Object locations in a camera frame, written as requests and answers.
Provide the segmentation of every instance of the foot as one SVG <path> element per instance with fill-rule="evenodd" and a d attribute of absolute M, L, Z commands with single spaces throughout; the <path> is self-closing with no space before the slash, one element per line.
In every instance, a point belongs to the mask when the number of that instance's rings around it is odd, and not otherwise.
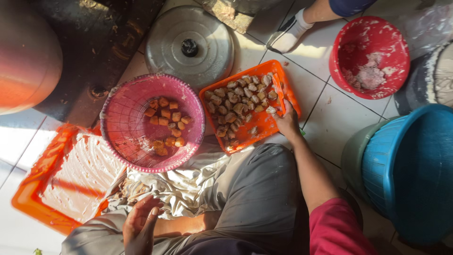
<path fill-rule="evenodd" d="M 304 9 L 296 13 L 271 36 L 266 45 L 269 50 L 277 53 L 287 53 L 296 45 L 305 31 L 313 26 L 314 23 L 308 24 L 305 22 L 303 17 Z"/>

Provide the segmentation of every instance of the orange plastic tray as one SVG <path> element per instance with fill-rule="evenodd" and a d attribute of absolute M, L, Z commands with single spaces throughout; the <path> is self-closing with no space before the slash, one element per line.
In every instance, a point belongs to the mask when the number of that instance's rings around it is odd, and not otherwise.
<path fill-rule="evenodd" d="M 207 102 L 205 102 L 205 100 L 204 100 L 205 91 L 207 91 L 207 90 L 214 91 L 217 88 L 225 87 L 228 84 L 228 82 L 236 81 L 236 80 L 240 79 L 243 75 L 246 75 L 246 74 L 248 74 L 250 76 L 257 75 L 258 77 L 260 77 L 264 74 L 267 74 L 268 72 L 277 74 L 278 75 L 277 78 L 280 80 L 280 82 L 275 82 L 275 83 L 277 83 L 277 84 L 275 84 L 275 87 L 276 87 L 275 92 L 277 94 L 279 94 L 280 105 L 277 103 L 277 101 L 269 100 L 270 105 L 273 107 L 281 106 L 283 104 L 283 98 L 281 98 L 280 95 L 281 95 L 281 93 L 283 93 L 284 98 L 289 100 L 293 104 L 294 109 L 297 112 L 297 115 L 300 117 L 300 115 L 301 115 L 300 106 L 297 103 L 294 92 L 291 89 L 291 86 L 289 85 L 288 79 L 286 78 L 286 75 L 283 71 L 283 68 L 282 68 L 280 62 L 278 62 L 277 60 L 269 60 L 267 62 L 264 62 L 262 64 L 255 66 L 253 68 L 250 68 L 246 71 L 243 71 L 243 72 L 240 72 L 233 76 L 230 76 L 230 77 L 226 78 L 225 80 L 222 80 L 218 83 L 210 85 L 200 91 L 199 97 L 202 101 L 204 111 L 207 116 L 207 120 L 209 121 L 210 125 L 212 126 L 212 128 L 214 130 L 217 130 L 217 127 L 219 125 L 217 124 L 217 122 L 213 121 L 211 114 L 207 110 L 207 106 L 206 106 Z M 268 93 L 271 90 L 273 90 L 273 88 L 271 86 L 269 86 L 267 88 L 266 92 Z M 227 151 L 225 149 L 225 140 L 222 137 L 218 137 L 216 135 L 217 140 L 219 141 L 220 147 L 226 153 L 231 154 L 231 153 L 240 151 L 241 149 L 243 149 L 257 141 L 278 132 L 279 129 L 277 128 L 277 124 L 275 123 L 274 118 L 272 118 L 272 116 L 270 114 L 266 113 L 266 111 L 256 113 L 255 111 L 252 110 L 249 112 L 252 113 L 253 118 L 249 123 L 244 122 L 245 125 L 240 127 L 239 130 L 236 132 L 236 139 L 239 140 L 239 145 L 236 147 L 235 150 Z M 255 137 L 252 137 L 252 135 L 248 134 L 247 131 L 250 130 L 254 126 L 258 127 L 258 134 Z"/>
<path fill-rule="evenodd" d="M 69 235 L 74 228 L 82 223 L 42 203 L 38 194 L 39 191 L 46 188 L 47 181 L 52 173 L 59 170 L 63 157 L 72 149 L 74 137 L 80 131 L 101 135 L 99 127 L 93 130 L 85 130 L 71 124 L 60 126 L 57 129 L 57 135 L 37 160 L 31 172 L 21 182 L 11 200 L 14 208 L 63 235 Z M 105 195 L 105 191 L 92 190 L 89 192 L 101 193 L 100 196 Z M 101 215 L 101 211 L 107 206 L 108 202 L 104 199 L 98 206 L 96 216 Z"/>

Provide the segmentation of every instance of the blue basket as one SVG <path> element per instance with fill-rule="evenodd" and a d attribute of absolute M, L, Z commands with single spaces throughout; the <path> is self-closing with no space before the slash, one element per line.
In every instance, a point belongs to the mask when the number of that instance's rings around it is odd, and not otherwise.
<path fill-rule="evenodd" d="M 430 104 L 381 127 L 366 146 L 368 196 L 401 237 L 423 245 L 453 231 L 453 109 Z"/>

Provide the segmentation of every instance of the red plastic bowl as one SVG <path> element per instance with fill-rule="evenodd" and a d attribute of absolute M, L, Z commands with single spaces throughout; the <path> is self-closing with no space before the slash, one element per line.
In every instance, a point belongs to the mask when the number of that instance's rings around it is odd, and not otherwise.
<path fill-rule="evenodd" d="M 182 116 L 192 118 L 181 131 L 186 145 L 166 147 L 167 156 L 157 155 L 152 144 L 154 140 L 170 137 L 171 132 L 167 126 L 150 124 L 149 117 L 144 115 L 150 101 L 158 97 L 177 101 Z M 100 117 L 102 137 L 115 157 L 148 173 L 170 171 L 189 160 L 200 147 L 205 131 L 200 99 L 188 84 L 168 74 L 142 75 L 113 88 Z"/>
<path fill-rule="evenodd" d="M 368 63 L 366 55 L 373 52 L 382 53 L 377 67 L 388 67 L 391 71 L 384 76 L 386 82 L 377 88 L 358 91 L 347 83 L 342 69 L 351 70 L 353 75 L 357 75 L 358 66 Z M 409 50 L 400 31 L 388 21 L 374 16 L 357 18 L 347 23 L 338 33 L 329 58 L 330 74 L 335 83 L 365 99 L 381 99 L 398 91 L 407 78 L 409 66 Z"/>

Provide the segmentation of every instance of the red sleeve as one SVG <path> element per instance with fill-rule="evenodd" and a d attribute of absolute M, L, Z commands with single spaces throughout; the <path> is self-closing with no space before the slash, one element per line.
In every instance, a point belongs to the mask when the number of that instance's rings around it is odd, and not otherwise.
<path fill-rule="evenodd" d="M 310 215 L 310 255 L 328 254 L 377 255 L 342 198 L 330 199 Z"/>

